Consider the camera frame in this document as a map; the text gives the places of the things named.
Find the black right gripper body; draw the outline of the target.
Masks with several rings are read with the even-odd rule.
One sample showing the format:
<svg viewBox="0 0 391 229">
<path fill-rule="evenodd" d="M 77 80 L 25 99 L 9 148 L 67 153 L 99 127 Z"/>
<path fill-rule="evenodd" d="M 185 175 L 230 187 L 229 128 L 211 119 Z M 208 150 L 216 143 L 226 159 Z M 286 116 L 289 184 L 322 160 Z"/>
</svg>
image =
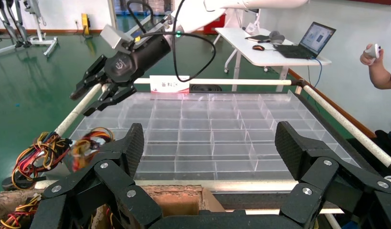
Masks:
<svg viewBox="0 0 391 229">
<path fill-rule="evenodd" d="M 153 35 L 131 53 L 117 52 L 108 58 L 104 72 L 116 84 L 133 83 L 170 53 L 171 44 L 171 35 Z"/>
</svg>

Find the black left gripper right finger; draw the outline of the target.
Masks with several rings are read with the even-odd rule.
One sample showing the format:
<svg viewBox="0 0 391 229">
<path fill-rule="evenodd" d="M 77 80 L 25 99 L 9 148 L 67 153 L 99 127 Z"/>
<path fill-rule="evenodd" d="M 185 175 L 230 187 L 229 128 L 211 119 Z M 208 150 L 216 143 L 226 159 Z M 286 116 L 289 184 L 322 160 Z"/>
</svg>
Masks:
<svg viewBox="0 0 391 229">
<path fill-rule="evenodd" d="M 341 159 L 324 142 L 301 136 L 287 121 L 277 124 L 276 149 L 298 184 L 280 215 L 311 229 L 326 202 L 360 229 L 391 229 L 391 182 Z"/>
</svg>

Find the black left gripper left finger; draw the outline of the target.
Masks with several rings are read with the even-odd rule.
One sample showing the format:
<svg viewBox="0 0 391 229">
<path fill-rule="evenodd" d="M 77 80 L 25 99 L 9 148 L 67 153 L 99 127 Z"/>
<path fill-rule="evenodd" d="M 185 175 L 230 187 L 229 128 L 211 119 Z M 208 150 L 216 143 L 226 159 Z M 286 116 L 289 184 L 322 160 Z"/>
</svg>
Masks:
<svg viewBox="0 0 391 229">
<path fill-rule="evenodd" d="M 86 229 L 103 205 L 125 229 L 150 228 L 163 212 L 133 179 L 143 152 L 143 127 L 134 123 L 124 138 L 101 146 L 89 165 L 46 188 L 31 228 Z"/>
</svg>

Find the bare human hand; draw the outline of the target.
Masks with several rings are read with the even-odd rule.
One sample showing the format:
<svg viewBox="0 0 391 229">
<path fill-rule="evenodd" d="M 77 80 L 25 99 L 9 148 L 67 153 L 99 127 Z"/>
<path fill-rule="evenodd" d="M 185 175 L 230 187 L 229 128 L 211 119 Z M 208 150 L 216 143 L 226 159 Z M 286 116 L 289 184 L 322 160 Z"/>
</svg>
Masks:
<svg viewBox="0 0 391 229">
<path fill-rule="evenodd" d="M 384 49 L 379 45 L 375 44 L 373 47 L 372 44 L 368 44 L 366 49 L 360 56 L 360 61 L 362 64 L 367 66 L 375 66 L 383 64 Z"/>
</svg>

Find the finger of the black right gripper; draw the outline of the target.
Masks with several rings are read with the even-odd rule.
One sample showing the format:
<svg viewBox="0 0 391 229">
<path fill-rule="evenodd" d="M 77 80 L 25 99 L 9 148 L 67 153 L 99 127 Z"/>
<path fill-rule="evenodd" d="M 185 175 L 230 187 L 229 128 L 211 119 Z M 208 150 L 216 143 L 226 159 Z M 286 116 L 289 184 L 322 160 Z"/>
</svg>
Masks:
<svg viewBox="0 0 391 229">
<path fill-rule="evenodd" d="M 103 71 L 107 57 L 101 55 L 85 71 L 83 78 L 76 84 L 76 89 L 71 93 L 70 99 L 77 100 L 85 95 L 92 87 L 99 83 L 106 82 L 106 74 Z"/>
<path fill-rule="evenodd" d="M 83 115 L 90 116 L 95 111 L 103 111 L 107 107 L 116 105 L 137 92 L 137 89 L 132 83 L 129 83 L 127 87 L 123 88 L 121 91 L 119 88 L 120 86 L 116 83 L 110 84 L 97 101 L 94 101 L 84 109 Z"/>
</svg>

